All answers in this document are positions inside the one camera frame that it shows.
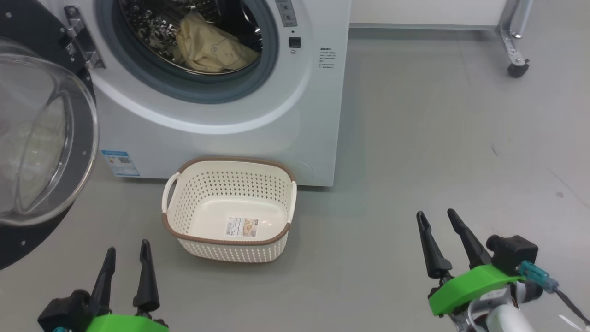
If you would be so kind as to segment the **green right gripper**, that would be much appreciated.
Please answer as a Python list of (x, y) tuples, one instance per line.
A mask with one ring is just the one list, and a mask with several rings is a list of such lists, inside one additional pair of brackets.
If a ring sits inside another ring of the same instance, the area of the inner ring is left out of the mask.
[[(455, 210), (447, 210), (453, 230), (460, 236), (469, 260), (470, 271), (452, 278), (428, 299), (434, 316), (449, 314), (464, 304), (484, 294), (504, 287), (506, 284), (524, 281), (522, 275), (508, 275), (491, 265), (491, 256), (474, 233), (467, 227)], [(432, 235), (432, 227), (422, 211), (416, 214), (419, 237), (429, 278), (449, 277), (451, 262), (445, 259)]]

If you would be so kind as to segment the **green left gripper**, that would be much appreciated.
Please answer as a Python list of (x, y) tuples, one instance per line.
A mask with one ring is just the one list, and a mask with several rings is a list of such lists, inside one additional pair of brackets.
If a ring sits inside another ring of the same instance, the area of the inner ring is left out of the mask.
[[(139, 261), (142, 265), (133, 307), (137, 314), (149, 314), (160, 307), (153, 255), (149, 240), (143, 239)], [(116, 269), (116, 249), (107, 250), (91, 293), (90, 310), (96, 316), (87, 332), (169, 332), (168, 326), (142, 316), (118, 315), (110, 309), (112, 276)]]

